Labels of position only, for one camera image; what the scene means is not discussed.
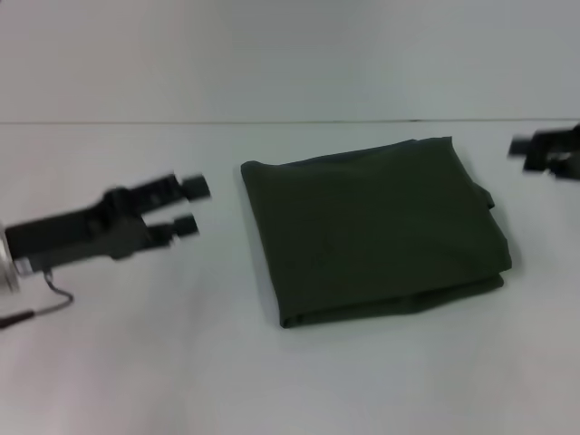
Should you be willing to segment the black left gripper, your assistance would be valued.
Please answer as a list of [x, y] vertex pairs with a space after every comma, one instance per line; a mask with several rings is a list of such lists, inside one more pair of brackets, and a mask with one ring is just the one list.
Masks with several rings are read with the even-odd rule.
[[6, 229], [8, 247], [25, 275], [100, 256], [120, 260], [198, 234], [192, 215], [147, 227], [144, 213], [209, 197], [202, 175], [178, 180], [170, 174], [135, 188], [111, 189], [87, 208], [12, 225]]

